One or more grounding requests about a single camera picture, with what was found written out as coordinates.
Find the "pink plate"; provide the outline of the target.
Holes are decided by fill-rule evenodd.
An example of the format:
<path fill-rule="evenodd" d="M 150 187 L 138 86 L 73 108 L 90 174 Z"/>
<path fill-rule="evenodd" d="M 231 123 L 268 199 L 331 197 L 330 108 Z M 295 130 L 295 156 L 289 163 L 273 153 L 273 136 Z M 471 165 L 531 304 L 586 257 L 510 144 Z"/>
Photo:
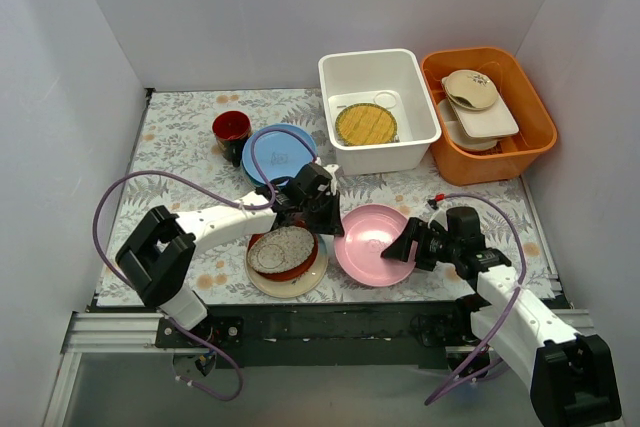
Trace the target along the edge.
<path fill-rule="evenodd" d="M 339 266 L 353 280 L 368 287 L 390 287 L 404 281 L 414 270 L 414 264 L 385 259 L 382 252 L 407 223 L 404 214 L 386 205 L 354 208 L 342 218 L 344 235 L 334 238 Z"/>

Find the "yellow woven bamboo plate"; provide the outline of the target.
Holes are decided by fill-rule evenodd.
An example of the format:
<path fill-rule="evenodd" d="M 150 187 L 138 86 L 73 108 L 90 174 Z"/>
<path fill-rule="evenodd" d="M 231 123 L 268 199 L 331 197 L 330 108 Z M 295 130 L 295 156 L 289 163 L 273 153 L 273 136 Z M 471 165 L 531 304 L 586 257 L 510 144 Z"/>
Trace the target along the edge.
<path fill-rule="evenodd" d="M 337 137 L 346 146 L 382 145 L 397 140 L 393 114 L 374 103 L 358 103 L 343 109 L 335 120 Z"/>

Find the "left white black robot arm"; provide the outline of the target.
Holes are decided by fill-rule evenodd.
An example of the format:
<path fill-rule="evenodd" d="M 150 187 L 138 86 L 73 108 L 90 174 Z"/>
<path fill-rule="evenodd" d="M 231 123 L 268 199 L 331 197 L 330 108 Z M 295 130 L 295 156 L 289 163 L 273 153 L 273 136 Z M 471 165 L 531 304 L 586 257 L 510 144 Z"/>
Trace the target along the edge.
<path fill-rule="evenodd" d="M 186 284 L 194 255 L 239 238 L 299 225 L 316 235 L 342 236 L 336 164 L 310 162 L 293 177 L 282 177 L 244 197 L 216 206 L 172 213 L 151 209 L 129 235 L 115 262 L 148 308 L 178 325 L 193 347 L 213 333 L 205 303 Z"/>

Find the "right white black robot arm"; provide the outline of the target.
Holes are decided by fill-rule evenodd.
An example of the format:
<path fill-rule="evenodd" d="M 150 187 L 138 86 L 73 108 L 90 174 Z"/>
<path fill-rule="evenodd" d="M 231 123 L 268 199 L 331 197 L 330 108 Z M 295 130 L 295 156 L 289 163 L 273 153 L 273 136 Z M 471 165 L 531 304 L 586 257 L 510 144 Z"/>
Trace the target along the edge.
<path fill-rule="evenodd" d="M 585 335 L 525 288 L 519 270 L 486 244 L 475 209 L 448 209 L 443 220 L 412 217 L 382 258 L 431 270 L 454 266 L 473 294 L 457 299 L 454 336 L 494 350 L 526 385 L 544 426 L 594 426 L 620 419 L 611 351 L 597 334 Z"/>

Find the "stack of plates under blue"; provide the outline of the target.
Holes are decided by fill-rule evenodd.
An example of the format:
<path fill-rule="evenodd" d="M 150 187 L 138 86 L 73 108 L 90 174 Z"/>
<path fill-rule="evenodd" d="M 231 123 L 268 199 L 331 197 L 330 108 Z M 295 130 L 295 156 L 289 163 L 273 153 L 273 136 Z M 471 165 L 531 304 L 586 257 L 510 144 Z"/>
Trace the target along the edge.
<path fill-rule="evenodd" d="M 284 187 L 290 178 L 294 178 L 302 167 L 310 162 L 311 159 L 307 158 L 291 158 L 289 160 L 285 160 L 283 157 L 276 157 L 273 160 L 258 159 L 258 165 L 270 181 L 280 179 L 280 182 L 276 184 L 277 187 Z M 264 185 L 264 180 L 251 157 L 242 161 L 242 168 L 249 182 L 257 187 Z"/>

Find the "orange plastic bin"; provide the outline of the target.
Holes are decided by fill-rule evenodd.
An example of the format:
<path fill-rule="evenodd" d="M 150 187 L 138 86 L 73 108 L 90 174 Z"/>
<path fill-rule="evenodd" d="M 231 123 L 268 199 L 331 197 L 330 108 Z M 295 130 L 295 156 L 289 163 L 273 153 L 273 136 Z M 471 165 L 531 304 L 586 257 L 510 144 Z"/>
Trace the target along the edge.
<path fill-rule="evenodd" d="M 421 70 L 442 136 L 431 147 L 441 176 L 456 186 L 520 176 L 554 147 L 557 129 L 515 57 L 497 47 L 434 52 Z M 447 95 L 450 77 L 494 86 L 497 99 L 482 110 L 461 106 Z"/>

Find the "white plastic bin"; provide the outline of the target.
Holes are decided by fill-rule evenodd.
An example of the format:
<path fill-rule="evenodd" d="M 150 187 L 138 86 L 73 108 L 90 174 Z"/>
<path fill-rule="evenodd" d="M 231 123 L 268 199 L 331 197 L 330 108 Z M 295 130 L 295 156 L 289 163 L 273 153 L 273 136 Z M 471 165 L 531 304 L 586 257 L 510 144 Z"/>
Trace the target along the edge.
<path fill-rule="evenodd" d="M 420 164 L 442 130 L 417 58 L 404 48 L 329 54 L 318 62 L 321 94 L 331 145 L 347 176 L 411 170 Z M 382 145 L 346 146 L 335 120 L 346 107 L 374 103 L 389 110 L 397 140 Z"/>

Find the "red brown bowl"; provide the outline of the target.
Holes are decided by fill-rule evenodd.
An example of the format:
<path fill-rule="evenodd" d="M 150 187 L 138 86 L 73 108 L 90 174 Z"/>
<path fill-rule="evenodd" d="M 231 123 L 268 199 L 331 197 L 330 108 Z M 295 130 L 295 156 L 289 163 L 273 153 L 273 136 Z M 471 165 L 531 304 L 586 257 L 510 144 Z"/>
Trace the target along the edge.
<path fill-rule="evenodd" d="M 265 234 L 256 234 L 253 235 L 250 238 L 250 241 L 248 243 L 248 247 L 247 247 L 247 254 L 248 254 L 248 250 L 249 248 L 263 235 Z M 315 246 L 313 249 L 313 252 L 311 254 L 311 256 L 303 263 L 300 264 L 298 267 L 294 268 L 293 270 L 289 270 L 283 273 L 277 273 L 277 274 L 264 274 L 264 273 L 259 273 L 261 276 L 265 277 L 268 280 L 272 280 L 272 281 L 278 281 L 278 282 L 282 282 L 282 281 L 287 281 L 287 280 L 292 280 L 298 276 L 300 276 L 302 273 L 304 273 L 310 266 L 311 264 L 315 261 L 316 259 L 316 255 L 318 254 L 318 240 L 317 240 L 317 236 L 314 235 L 315 238 Z"/>

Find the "speckled white plate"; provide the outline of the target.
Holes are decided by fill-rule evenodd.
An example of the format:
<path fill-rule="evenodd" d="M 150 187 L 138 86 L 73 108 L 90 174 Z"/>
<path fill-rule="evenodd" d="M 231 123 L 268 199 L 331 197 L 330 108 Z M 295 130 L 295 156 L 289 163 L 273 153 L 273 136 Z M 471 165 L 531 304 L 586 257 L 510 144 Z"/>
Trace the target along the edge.
<path fill-rule="evenodd" d="M 305 228 L 282 227 L 263 235 L 249 248 L 248 264 L 259 273 L 283 273 L 303 264 L 314 246 L 314 235 Z"/>

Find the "cream plate with blue rim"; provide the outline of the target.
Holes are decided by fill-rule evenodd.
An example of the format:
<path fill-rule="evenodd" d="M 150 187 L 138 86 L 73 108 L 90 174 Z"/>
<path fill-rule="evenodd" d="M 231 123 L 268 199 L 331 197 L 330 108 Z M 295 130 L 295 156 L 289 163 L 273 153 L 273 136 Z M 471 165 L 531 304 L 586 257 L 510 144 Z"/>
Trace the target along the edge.
<path fill-rule="evenodd" d="M 325 277 L 329 257 L 325 241 L 318 237 L 318 250 L 315 261 L 300 276 L 287 281 L 272 281 L 261 276 L 245 260 L 245 271 L 251 283 L 264 294 L 277 299 L 292 299 L 314 290 Z"/>

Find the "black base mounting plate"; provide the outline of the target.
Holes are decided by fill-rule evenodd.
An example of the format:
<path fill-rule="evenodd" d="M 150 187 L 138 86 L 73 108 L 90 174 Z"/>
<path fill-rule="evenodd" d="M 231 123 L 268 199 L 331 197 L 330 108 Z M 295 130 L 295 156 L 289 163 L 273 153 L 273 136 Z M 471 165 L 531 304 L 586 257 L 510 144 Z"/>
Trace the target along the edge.
<path fill-rule="evenodd" d="M 241 367 L 415 365 L 448 369 L 478 341 L 451 313 L 285 310 L 217 316 L 182 333 L 159 321 L 154 346 L 196 356 L 218 348 Z"/>

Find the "red black lacquer cup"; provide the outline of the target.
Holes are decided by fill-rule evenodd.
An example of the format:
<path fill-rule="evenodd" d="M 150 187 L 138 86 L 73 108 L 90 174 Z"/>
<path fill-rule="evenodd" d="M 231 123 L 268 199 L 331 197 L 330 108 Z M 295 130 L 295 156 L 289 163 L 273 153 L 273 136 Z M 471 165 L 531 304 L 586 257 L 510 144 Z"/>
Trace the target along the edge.
<path fill-rule="evenodd" d="M 224 159 L 239 167 L 244 146 L 252 135 L 249 117 L 240 111 L 223 112 L 214 119 L 212 132 Z"/>

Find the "rectangular cream dish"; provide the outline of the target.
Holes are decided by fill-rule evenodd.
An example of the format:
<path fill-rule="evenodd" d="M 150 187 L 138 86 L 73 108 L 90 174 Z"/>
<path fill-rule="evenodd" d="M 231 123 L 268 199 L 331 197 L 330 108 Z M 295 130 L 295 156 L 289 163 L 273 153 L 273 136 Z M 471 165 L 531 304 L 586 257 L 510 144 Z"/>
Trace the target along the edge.
<path fill-rule="evenodd" d="M 484 110 L 470 110 L 455 102 L 449 103 L 471 138 L 502 138 L 519 132 L 519 126 L 501 96 Z"/>

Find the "floral patterned mat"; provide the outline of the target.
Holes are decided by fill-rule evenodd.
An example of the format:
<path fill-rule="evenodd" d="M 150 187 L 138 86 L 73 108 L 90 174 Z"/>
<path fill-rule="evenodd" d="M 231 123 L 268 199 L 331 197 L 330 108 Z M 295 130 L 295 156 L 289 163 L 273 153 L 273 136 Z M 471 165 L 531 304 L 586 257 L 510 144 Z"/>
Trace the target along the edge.
<path fill-rule="evenodd" d="M 314 139 L 322 161 L 335 154 L 329 141 L 321 94 L 316 89 L 226 92 L 155 93 L 146 110 L 133 154 L 129 181 L 112 230 L 108 253 L 115 254 L 151 208 L 172 211 L 209 207 L 214 195 L 237 199 L 250 187 L 245 176 L 220 154 L 211 130 L 213 120 L 228 110 L 247 114 L 255 128 L 276 123 L 301 127 Z M 552 299 L 561 287 L 551 272 L 528 195 L 518 179 L 458 188 L 445 182 L 431 156 L 418 167 L 402 172 L 344 177 L 340 181 L 341 207 L 377 203 L 405 216 L 428 217 L 428 199 L 453 195 L 457 205 L 471 205 L 480 215 L 491 247 L 500 249 L 518 268 L 527 271 L 528 287 L 543 299 Z M 330 262 L 325 277 L 301 296 L 309 303 L 402 302 L 453 300 L 469 292 L 450 265 L 431 272 L 416 271 L 386 288 L 370 288 Z"/>

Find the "aluminium rail frame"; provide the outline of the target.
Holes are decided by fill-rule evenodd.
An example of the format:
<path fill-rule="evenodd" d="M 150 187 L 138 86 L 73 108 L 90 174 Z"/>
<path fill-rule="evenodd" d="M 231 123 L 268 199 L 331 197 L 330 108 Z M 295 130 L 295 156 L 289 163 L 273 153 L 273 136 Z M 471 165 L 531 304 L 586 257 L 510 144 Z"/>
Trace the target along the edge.
<path fill-rule="evenodd" d="M 283 312 L 301 310 L 303 312 L 322 313 L 332 310 L 373 309 L 389 311 L 399 308 L 403 311 L 422 310 L 428 314 L 451 313 L 455 318 L 455 306 L 451 302 L 395 303 L 395 304 L 266 304 L 217 306 L 214 317 L 244 313 Z M 80 363 L 86 354 L 176 354 L 172 350 L 154 346 L 159 321 L 164 319 L 157 313 L 145 310 L 99 309 L 87 313 L 72 315 L 62 347 L 62 362 L 59 367 L 54 390 L 44 423 L 47 426 L 63 424 L 69 407 L 72 392 L 79 373 Z M 458 330 L 462 333 L 458 320 Z"/>

